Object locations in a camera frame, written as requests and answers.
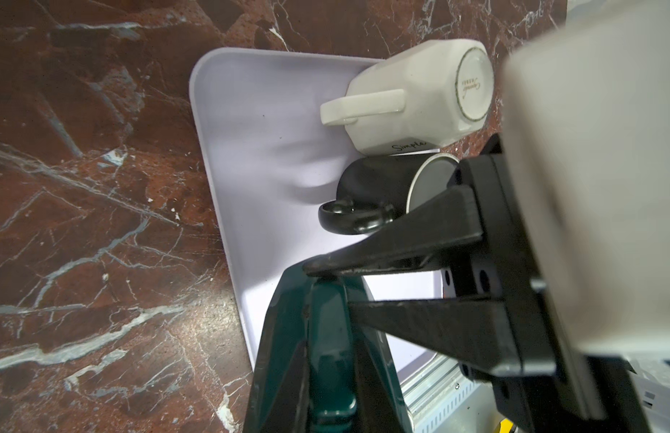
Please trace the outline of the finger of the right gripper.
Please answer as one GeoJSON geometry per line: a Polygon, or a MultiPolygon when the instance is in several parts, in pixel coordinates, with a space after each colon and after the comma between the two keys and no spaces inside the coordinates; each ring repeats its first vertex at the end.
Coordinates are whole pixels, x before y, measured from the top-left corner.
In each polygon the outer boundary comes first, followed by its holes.
{"type": "Polygon", "coordinates": [[[441,270],[484,237],[472,187],[454,186],[366,239],[304,262],[313,277],[441,270]]]}
{"type": "Polygon", "coordinates": [[[522,363],[498,301],[408,299],[349,303],[353,322],[447,355],[492,376],[519,376],[522,363]]]}

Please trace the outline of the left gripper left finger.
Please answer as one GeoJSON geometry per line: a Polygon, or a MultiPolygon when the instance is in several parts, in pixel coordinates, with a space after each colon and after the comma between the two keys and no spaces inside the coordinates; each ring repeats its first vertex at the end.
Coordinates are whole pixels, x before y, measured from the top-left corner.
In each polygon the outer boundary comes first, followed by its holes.
{"type": "Polygon", "coordinates": [[[310,364],[305,340],[300,341],[259,432],[308,431],[310,364]]]}

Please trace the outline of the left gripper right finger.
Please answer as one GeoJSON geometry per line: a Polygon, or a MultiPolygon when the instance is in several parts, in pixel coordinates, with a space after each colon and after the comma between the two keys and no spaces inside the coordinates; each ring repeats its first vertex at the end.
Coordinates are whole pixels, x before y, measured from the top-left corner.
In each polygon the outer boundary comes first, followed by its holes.
{"type": "Polygon", "coordinates": [[[387,338],[376,330],[354,331],[357,412],[353,432],[405,432],[402,392],[387,338]]]}

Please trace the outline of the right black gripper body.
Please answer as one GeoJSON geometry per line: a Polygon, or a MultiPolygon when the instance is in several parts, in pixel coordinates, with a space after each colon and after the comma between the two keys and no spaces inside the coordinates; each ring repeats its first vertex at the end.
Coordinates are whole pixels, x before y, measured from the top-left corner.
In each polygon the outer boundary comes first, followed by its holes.
{"type": "Polygon", "coordinates": [[[471,281],[503,305],[504,328],[517,349],[518,373],[488,376],[499,412],[528,432],[597,431],[606,409],[588,362],[573,355],[550,316],[500,137],[492,135],[479,156],[464,160],[452,182],[471,188],[484,230],[466,261],[471,281]]]}

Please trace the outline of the dark green mug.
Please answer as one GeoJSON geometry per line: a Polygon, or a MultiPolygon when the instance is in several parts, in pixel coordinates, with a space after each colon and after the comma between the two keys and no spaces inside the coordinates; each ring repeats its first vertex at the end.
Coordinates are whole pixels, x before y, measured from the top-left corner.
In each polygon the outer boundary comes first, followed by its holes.
{"type": "MultiPolygon", "coordinates": [[[[246,432],[259,432],[302,340],[307,343],[310,364],[307,432],[353,432],[357,412],[354,331],[375,329],[354,323],[349,303],[371,299],[360,277],[311,277],[302,263],[283,272],[266,312],[244,422],[246,432]]],[[[405,432],[411,432],[403,392],[402,400],[405,432]]]]}

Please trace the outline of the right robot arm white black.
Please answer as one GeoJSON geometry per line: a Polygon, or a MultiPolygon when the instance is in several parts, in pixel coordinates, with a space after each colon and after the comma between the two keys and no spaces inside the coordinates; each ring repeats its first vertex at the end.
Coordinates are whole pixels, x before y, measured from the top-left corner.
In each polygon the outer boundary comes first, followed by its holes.
{"type": "Polygon", "coordinates": [[[670,361],[670,1],[618,1],[514,52],[499,154],[312,276],[470,272],[447,301],[352,302],[460,361],[529,432],[645,432],[626,360],[670,361]]]}

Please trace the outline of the black mug white rim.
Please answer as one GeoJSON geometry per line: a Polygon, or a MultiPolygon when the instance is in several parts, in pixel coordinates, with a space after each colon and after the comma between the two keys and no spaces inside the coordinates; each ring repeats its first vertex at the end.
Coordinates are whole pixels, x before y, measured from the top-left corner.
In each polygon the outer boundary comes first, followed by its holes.
{"type": "Polygon", "coordinates": [[[335,200],[320,206],[320,225],[345,236],[377,231],[443,193],[459,163],[448,153],[359,159],[341,175],[335,200]]]}

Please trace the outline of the white octagonal mug upside down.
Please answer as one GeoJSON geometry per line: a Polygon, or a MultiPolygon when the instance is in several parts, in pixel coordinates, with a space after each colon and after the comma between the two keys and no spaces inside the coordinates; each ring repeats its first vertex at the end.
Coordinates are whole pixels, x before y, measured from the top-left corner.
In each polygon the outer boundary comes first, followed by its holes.
{"type": "Polygon", "coordinates": [[[320,116],[344,126],[363,155],[431,151],[483,128],[494,85],[480,41],[425,41],[358,74],[320,116]]]}

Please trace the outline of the lavender rectangular tray mat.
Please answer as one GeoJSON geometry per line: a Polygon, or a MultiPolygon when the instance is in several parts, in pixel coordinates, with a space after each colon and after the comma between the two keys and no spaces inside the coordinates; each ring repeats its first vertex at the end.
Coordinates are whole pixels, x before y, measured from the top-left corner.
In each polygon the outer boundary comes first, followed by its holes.
{"type": "Polygon", "coordinates": [[[358,159],[342,128],[322,124],[320,107],[372,65],[226,47],[192,71],[192,113],[250,357],[284,270],[357,242],[318,221],[318,208],[358,159]]]}

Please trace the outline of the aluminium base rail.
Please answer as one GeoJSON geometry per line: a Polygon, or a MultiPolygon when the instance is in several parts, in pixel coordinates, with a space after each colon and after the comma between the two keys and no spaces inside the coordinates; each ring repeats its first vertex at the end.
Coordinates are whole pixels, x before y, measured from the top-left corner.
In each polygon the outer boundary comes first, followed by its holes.
{"type": "Polygon", "coordinates": [[[443,355],[412,371],[401,388],[414,432],[493,432],[505,418],[491,386],[472,382],[443,355]]]}

